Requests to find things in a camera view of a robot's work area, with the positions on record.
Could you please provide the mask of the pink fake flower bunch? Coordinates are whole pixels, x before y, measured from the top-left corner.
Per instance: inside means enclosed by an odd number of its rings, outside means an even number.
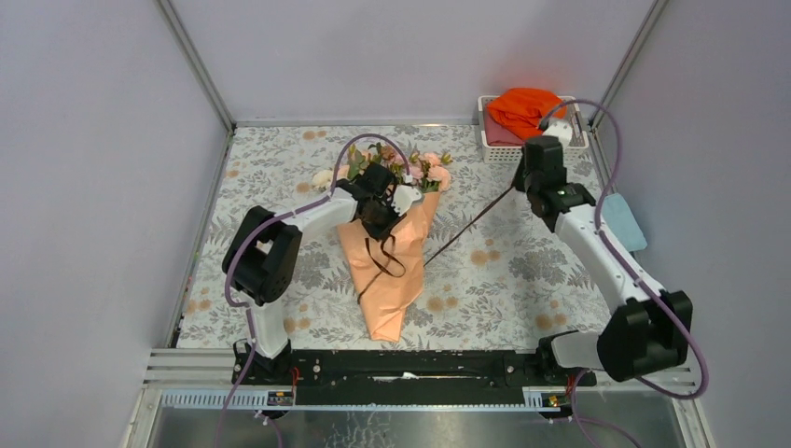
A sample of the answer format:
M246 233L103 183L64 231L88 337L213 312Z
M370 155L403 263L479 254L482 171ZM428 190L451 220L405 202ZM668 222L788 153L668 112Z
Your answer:
M370 144L367 148L358 149L352 143L340 157L340 165L335 169L337 180L353 180L362 175L374 164L384 167L393 174L398 183L409 184L416 179L417 169L412 168L409 159L390 144Z

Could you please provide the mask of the pink fake flower stem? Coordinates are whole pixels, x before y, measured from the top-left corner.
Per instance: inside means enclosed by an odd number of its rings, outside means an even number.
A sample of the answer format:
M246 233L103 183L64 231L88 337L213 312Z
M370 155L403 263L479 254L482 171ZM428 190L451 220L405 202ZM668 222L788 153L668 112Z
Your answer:
M414 151L409 156L411 184L422 192L444 192L451 187L451 173L448 166L452 156L448 152Z

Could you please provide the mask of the brown kraft wrapping paper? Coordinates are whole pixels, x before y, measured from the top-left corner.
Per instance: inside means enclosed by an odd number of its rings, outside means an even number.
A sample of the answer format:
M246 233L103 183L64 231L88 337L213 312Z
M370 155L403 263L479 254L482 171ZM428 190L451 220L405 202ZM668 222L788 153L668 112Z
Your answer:
M426 193L382 242L370 238L358 221L338 227L356 300L374 341L398 342L408 307L423 293L423 249L440 197Z

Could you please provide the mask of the light blue towel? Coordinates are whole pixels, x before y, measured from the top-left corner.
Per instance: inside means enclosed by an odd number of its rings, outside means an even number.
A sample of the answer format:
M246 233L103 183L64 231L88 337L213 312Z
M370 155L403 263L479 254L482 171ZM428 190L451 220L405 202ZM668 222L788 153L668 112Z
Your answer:
M622 195L615 193L604 198L602 218L627 251L647 248L645 235Z

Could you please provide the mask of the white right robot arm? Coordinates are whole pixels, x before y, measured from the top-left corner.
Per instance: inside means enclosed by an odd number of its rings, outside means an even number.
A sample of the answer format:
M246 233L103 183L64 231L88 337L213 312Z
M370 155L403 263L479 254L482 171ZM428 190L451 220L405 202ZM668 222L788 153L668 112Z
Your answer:
M604 371L624 382L687 361L693 305L647 274L596 215L588 190L567 180L559 138L541 135L522 147L513 187L533 213L568 246L603 295L610 318L603 330L570 330L540 340L534 369L556 385L571 371Z

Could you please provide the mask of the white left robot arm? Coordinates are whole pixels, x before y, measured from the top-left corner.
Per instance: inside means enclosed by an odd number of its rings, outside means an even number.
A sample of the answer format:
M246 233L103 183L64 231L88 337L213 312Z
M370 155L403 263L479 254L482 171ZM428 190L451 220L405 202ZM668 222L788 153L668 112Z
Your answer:
M223 260L225 292L246 295L245 302L227 301L247 312L250 342L257 354L254 372L269 384L289 371L289 339L280 302L289 287L301 244L340 225L357 222L369 240L384 243L423 194L374 163L354 179L339 184L319 199L276 214L251 208Z

